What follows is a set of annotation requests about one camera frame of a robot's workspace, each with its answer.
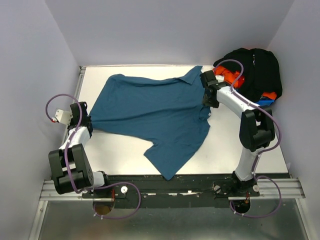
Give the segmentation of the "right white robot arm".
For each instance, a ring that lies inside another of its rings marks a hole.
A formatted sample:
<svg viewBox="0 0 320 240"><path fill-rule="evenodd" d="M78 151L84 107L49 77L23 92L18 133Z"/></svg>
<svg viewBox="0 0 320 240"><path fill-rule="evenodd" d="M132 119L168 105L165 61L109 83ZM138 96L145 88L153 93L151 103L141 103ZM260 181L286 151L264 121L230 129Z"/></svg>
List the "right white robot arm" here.
<svg viewBox="0 0 320 240"><path fill-rule="evenodd" d="M261 158L261 151L275 139L275 127L270 107L264 107L237 96L236 91L226 82L218 82L212 70L200 74L205 89L202 103L218 108L228 107L240 119L239 140L242 152L238 166L230 177L214 183L214 194L226 197L244 197L251 190L258 192L255 171Z"/></svg>

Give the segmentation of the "teal blue t shirt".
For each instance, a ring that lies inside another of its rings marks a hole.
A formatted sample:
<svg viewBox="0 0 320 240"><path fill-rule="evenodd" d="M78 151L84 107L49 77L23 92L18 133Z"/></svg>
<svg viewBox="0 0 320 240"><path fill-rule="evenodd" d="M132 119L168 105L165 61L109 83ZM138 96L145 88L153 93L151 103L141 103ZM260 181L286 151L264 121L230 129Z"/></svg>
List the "teal blue t shirt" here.
<svg viewBox="0 0 320 240"><path fill-rule="evenodd" d="M110 76L90 111L93 128L152 142L145 157L166 180L172 179L210 130L201 73L197 65L164 80Z"/></svg>

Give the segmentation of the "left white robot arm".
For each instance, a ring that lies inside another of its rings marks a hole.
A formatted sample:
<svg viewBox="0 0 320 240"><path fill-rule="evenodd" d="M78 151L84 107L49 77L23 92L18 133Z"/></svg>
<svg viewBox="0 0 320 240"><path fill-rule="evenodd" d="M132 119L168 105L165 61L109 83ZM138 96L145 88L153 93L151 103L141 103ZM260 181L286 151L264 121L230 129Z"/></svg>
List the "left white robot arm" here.
<svg viewBox="0 0 320 240"><path fill-rule="evenodd" d="M58 149L49 152L51 179L58 194L93 189L101 198L111 191L104 171L93 171L85 152L85 145L93 135L91 116L87 103L70 105L70 111L57 109L53 122L67 126L67 139Z"/></svg>

